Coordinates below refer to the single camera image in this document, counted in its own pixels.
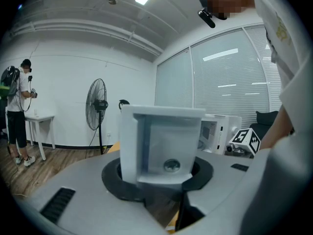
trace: white table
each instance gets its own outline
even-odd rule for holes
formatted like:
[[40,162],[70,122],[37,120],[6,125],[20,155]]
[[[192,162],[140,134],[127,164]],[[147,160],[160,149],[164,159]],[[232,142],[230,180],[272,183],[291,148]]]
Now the white table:
[[54,132],[53,132],[53,119],[54,115],[38,115],[35,116],[34,114],[25,114],[25,121],[28,121],[28,130],[30,134],[30,144],[34,145],[33,141],[33,134],[31,131],[31,122],[35,123],[36,126],[36,136],[37,136],[37,141],[40,149],[40,154],[43,160],[45,160],[45,153],[43,149],[43,144],[42,144],[42,137],[40,133],[40,128],[39,128],[39,123],[44,122],[44,121],[50,121],[50,138],[51,138],[51,143],[52,143],[52,148],[55,149],[55,143],[54,143]]

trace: window blind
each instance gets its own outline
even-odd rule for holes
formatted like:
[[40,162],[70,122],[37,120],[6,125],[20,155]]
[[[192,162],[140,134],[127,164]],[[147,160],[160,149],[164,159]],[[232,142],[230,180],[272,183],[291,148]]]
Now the window blind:
[[281,91],[280,76],[276,64],[271,62],[271,50],[266,39],[266,30],[263,25],[245,27],[247,34],[258,50],[266,73],[269,92],[269,111],[279,111],[282,103],[279,99]]
[[195,108],[208,114],[239,116],[243,128],[268,112],[268,88],[260,60],[240,29],[191,48]]
[[155,105],[192,107],[192,74],[188,49],[157,67]]

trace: white shirt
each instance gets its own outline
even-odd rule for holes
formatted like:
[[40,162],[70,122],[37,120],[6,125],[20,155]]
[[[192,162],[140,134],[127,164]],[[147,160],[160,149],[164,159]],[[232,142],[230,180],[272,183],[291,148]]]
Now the white shirt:
[[28,77],[24,73],[22,68],[19,68],[20,71],[20,77],[16,81],[16,89],[17,92],[15,96],[8,97],[8,108],[7,110],[10,112],[21,112],[24,109],[24,101],[25,97],[21,95],[21,92],[27,92],[28,91]]
[[286,0],[254,0],[282,83],[280,99],[296,131],[313,129],[311,38]]

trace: sneaker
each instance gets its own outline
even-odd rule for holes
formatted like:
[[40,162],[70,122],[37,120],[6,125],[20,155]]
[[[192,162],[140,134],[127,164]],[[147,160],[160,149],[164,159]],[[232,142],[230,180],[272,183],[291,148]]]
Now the sneaker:
[[29,167],[32,163],[35,162],[35,157],[28,157],[27,160],[24,160],[24,166]]
[[20,155],[18,158],[15,158],[15,163],[19,165],[22,162],[23,157]]

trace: metal bolt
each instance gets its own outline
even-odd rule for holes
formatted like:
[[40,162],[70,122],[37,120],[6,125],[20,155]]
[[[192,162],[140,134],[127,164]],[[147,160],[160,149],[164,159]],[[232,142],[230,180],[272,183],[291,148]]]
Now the metal bolt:
[[180,162],[176,159],[169,159],[164,163],[164,169],[167,172],[176,172],[180,169]]

